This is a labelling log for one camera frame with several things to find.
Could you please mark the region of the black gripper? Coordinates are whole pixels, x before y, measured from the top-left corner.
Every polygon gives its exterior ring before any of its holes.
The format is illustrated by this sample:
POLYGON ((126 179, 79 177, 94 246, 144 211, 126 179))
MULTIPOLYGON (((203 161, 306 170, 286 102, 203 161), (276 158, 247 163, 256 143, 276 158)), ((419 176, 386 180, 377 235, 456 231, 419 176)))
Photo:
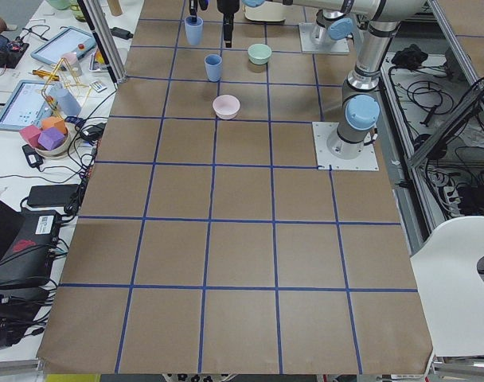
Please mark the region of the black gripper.
POLYGON ((208 0, 189 0, 188 1, 188 6, 189 6, 189 18, 191 22, 196 22, 197 21, 197 10, 207 10, 209 5, 208 0))
POLYGON ((217 0, 217 9, 223 14, 224 45, 226 48, 231 48, 234 14, 239 11, 239 0, 217 0))

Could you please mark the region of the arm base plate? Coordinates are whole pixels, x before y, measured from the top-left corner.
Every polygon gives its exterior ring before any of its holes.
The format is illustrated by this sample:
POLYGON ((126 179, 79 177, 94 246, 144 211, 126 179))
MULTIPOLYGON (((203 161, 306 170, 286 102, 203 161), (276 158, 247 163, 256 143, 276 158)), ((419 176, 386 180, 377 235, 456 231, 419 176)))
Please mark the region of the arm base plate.
POLYGON ((367 132, 359 143, 338 136, 338 123, 312 122, 314 149, 319 170, 378 171, 372 136, 367 132))
POLYGON ((349 44, 346 38, 335 41, 329 37, 327 29, 316 23, 300 23, 299 36, 303 53, 349 54, 349 44))

